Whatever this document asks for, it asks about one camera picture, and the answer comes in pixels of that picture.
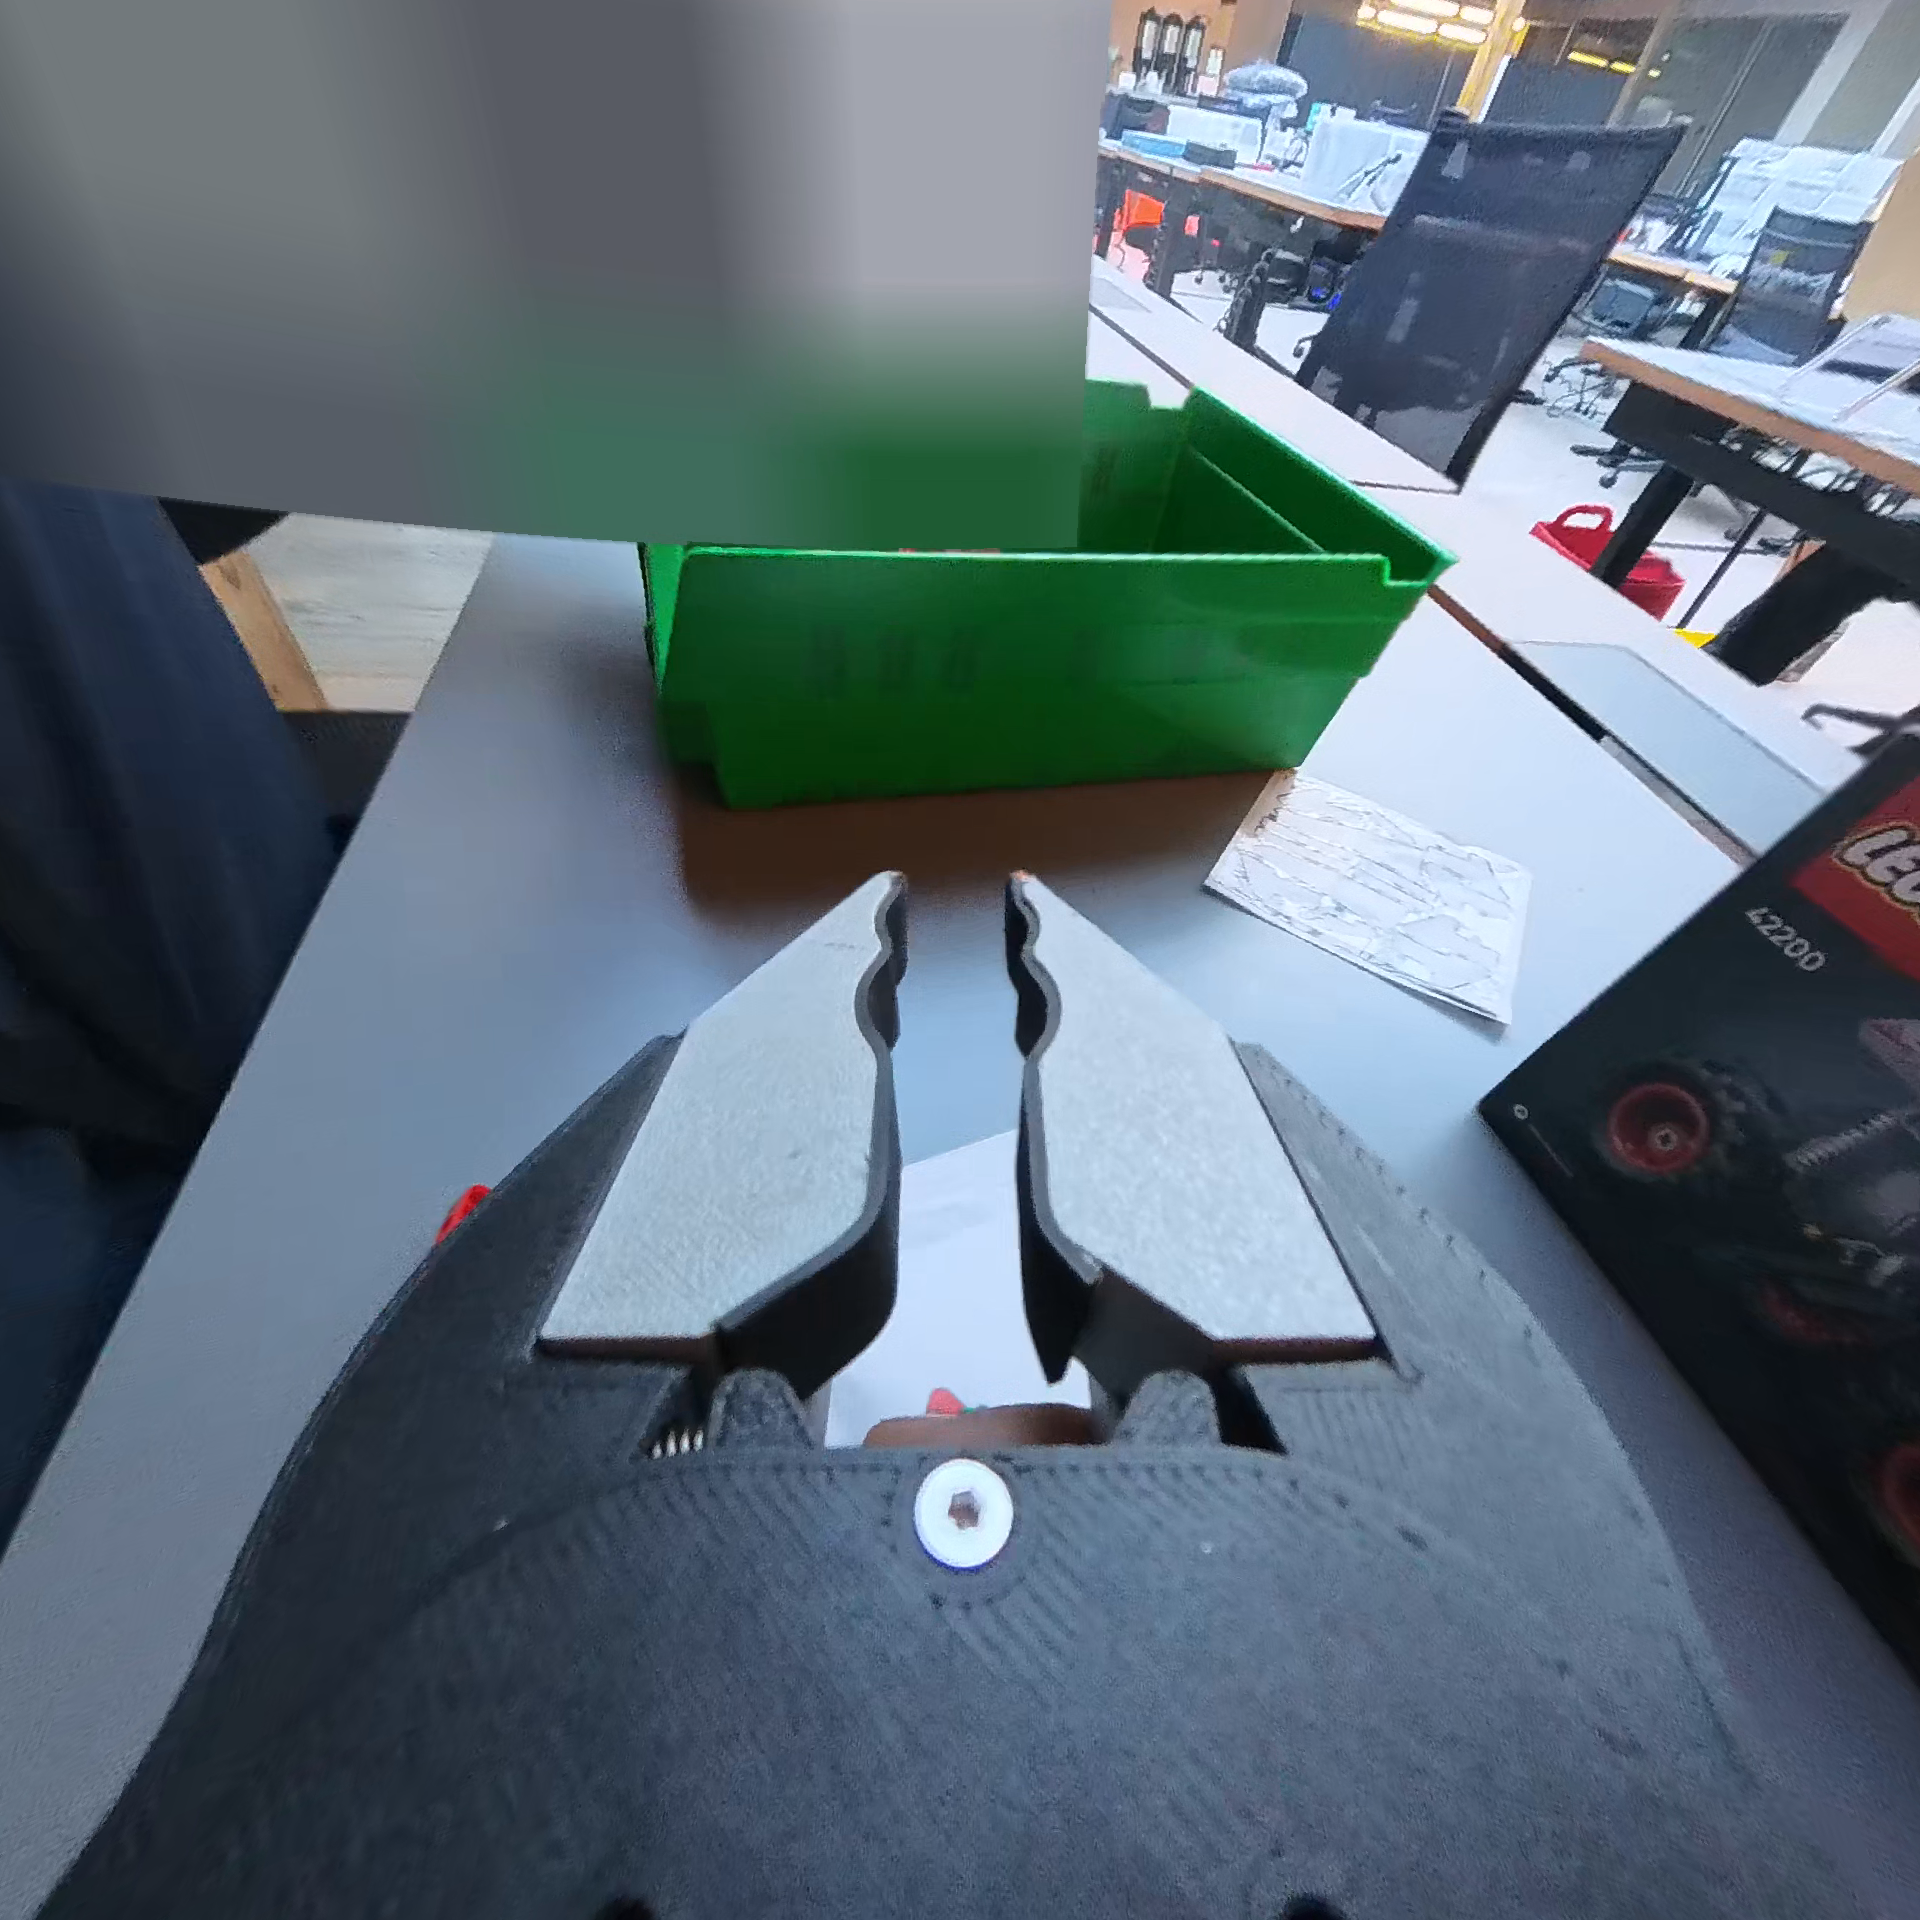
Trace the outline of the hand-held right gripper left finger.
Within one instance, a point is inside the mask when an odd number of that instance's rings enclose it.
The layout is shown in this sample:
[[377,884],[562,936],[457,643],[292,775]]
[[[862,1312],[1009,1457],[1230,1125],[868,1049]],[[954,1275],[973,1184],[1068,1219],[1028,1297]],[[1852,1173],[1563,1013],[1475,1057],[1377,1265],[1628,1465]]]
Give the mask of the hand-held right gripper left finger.
[[905,878],[880,871],[681,1035],[539,1327],[569,1360],[762,1368],[802,1401],[897,1304]]

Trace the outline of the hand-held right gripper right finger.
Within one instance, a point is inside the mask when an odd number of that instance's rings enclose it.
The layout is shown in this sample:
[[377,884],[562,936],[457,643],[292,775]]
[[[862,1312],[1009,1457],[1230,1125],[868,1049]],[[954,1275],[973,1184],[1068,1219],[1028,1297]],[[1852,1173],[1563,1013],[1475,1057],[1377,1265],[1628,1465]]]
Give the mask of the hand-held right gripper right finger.
[[1048,1380],[1380,1352],[1225,1028],[1034,873],[1005,881],[1025,1321]]

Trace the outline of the black lego instruction booklet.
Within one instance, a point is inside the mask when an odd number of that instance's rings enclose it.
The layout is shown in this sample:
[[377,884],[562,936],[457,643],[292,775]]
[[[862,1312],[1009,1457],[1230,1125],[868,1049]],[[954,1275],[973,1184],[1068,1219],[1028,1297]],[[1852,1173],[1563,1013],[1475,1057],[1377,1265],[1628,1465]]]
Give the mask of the black lego instruction booklet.
[[1478,1116],[1914,1672],[1916,726]]

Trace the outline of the white paper sheet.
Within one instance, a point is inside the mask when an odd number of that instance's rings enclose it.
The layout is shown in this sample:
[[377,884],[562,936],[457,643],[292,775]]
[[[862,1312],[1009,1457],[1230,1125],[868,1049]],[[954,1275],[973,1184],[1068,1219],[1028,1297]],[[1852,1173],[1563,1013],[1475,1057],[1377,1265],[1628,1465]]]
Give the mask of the white paper sheet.
[[924,1405],[942,1387],[942,1433],[1017,1441],[1043,1424],[1043,1383],[1025,1309],[1017,1139],[987,1136],[920,1160],[902,1177],[893,1368]]

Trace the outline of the white sticker sheet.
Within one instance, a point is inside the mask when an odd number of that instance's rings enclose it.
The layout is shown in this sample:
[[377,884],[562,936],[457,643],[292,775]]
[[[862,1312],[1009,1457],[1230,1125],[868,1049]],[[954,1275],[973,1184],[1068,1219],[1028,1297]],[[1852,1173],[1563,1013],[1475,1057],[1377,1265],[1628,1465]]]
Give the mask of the white sticker sheet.
[[1516,1013],[1532,873],[1325,780],[1269,776],[1208,891],[1490,1027]]

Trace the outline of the green plastic bin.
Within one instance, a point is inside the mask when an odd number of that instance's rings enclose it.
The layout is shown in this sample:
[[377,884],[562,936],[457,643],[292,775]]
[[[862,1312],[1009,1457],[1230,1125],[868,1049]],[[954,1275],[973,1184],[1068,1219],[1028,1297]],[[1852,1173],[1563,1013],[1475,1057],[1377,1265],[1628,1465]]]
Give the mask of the green plastic bin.
[[1454,555],[1228,401],[1089,383],[1077,543],[641,543],[664,747],[734,809],[1301,764]]

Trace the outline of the red plastic basket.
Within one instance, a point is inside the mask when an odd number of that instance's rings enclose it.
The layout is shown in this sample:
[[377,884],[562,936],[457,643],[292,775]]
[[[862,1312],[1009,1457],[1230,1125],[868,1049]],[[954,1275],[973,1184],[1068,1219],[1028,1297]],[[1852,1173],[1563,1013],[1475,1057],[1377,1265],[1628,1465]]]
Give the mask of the red plastic basket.
[[[1534,521],[1529,535],[1547,543],[1558,557],[1594,571],[1613,529],[1616,516],[1611,507],[1582,503],[1553,518]],[[1618,591],[1648,616],[1667,621],[1684,584],[1684,575],[1668,560],[1648,550],[1635,560]]]

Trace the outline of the large black mesh office chair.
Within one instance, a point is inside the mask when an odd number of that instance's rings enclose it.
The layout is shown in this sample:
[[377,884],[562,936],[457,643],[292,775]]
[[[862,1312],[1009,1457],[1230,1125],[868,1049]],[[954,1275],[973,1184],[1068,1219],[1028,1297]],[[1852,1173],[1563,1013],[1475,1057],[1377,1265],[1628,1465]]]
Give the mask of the large black mesh office chair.
[[1298,381],[1462,485],[1686,135],[1443,112]]

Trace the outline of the black-legged wooden desk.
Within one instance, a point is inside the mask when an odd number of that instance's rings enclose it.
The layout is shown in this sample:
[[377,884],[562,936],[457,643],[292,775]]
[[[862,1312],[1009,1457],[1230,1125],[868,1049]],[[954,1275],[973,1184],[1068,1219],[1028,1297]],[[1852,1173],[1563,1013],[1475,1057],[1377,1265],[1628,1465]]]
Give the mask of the black-legged wooden desk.
[[1786,395],[1787,368],[1604,340],[1579,356],[1624,381],[1604,430],[1654,462],[1592,565],[1597,581],[1624,588],[1686,495],[1716,488],[1814,541],[1707,644],[1745,680],[1779,680],[1874,603],[1916,606],[1916,449],[1814,421]]

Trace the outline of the long wood-edged desk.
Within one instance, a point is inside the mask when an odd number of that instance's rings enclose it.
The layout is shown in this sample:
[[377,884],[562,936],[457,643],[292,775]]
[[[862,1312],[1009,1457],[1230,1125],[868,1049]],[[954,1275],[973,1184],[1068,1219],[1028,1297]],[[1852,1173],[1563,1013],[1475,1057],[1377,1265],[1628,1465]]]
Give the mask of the long wood-edged desk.
[[1097,141],[1094,257],[1140,268],[1170,296],[1186,277],[1234,293],[1260,255],[1283,261],[1283,300],[1330,303],[1353,261],[1386,225],[1428,135],[1349,124],[1358,163],[1313,183],[1306,167],[1236,165],[1232,151],[1170,135]]

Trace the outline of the small black office chair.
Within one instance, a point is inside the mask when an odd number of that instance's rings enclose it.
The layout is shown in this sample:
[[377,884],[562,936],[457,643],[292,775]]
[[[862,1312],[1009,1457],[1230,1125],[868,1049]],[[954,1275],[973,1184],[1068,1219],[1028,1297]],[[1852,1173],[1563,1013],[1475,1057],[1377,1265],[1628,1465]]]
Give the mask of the small black office chair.
[[1840,221],[1776,205],[1718,313],[1706,351],[1800,368],[1833,337],[1833,308],[1873,221]]

